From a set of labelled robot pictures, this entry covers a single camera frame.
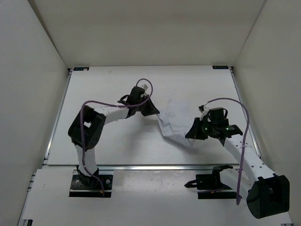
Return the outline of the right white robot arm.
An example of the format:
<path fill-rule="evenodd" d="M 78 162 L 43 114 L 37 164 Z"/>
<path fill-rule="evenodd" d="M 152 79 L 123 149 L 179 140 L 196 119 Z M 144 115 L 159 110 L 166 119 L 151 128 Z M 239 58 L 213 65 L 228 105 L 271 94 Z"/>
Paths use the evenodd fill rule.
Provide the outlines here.
<path fill-rule="evenodd" d="M 251 214 L 261 219 L 287 212 L 290 209 L 290 183 L 286 176 L 277 175 L 246 143 L 246 132 L 230 125 L 225 108 L 199 107 L 201 117 L 195 118 L 186 138 L 220 141 L 238 161 L 239 169 L 230 165 L 215 166 L 211 184 L 215 188 L 227 186 L 236 192 L 236 204 L 245 200 Z"/>

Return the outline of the white skirt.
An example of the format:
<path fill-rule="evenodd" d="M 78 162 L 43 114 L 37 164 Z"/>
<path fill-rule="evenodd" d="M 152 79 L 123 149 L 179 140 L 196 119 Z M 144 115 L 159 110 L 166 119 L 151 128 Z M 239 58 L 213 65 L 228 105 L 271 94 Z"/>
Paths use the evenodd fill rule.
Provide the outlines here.
<path fill-rule="evenodd" d="M 192 148 L 195 140 L 186 138 L 192 128 L 194 117 L 190 105 L 185 102 L 170 99 L 164 109 L 158 114 L 158 124 L 162 136 L 177 145 Z"/>

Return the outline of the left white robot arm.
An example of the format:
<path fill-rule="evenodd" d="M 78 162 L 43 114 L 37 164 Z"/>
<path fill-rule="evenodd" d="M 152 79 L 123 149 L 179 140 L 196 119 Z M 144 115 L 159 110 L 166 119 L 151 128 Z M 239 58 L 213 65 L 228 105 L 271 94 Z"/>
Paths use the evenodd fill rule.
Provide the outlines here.
<path fill-rule="evenodd" d="M 160 111 L 146 93 L 147 86 L 134 86 L 128 95 L 124 95 L 116 104 L 102 103 L 94 109 L 86 101 L 68 130 L 68 136 L 74 144 L 79 164 L 77 173 L 80 182 L 88 189 L 97 189 L 104 193 L 104 180 L 99 178 L 99 168 L 95 161 L 95 146 L 100 140 L 105 125 L 130 118 L 140 112 L 142 116 L 158 115 Z"/>

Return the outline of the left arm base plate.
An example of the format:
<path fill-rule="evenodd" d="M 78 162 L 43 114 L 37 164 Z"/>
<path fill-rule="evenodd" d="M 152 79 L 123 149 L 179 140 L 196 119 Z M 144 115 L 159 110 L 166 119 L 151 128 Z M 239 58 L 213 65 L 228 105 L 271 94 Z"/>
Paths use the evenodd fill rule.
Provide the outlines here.
<path fill-rule="evenodd" d="M 70 184 L 69 197 L 79 198 L 111 198 L 113 172 L 101 171 L 98 175 L 103 183 L 103 189 L 95 178 L 85 181 L 76 170 L 73 171 Z"/>

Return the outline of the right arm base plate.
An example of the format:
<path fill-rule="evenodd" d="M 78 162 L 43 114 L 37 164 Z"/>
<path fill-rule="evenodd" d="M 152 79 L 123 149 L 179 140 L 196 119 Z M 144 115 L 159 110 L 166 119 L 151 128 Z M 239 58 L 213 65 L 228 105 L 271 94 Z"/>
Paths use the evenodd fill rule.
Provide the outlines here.
<path fill-rule="evenodd" d="M 197 174 L 194 180 L 188 181 L 184 186 L 196 188 L 199 200 L 236 199 L 236 192 L 212 174 Z"/>

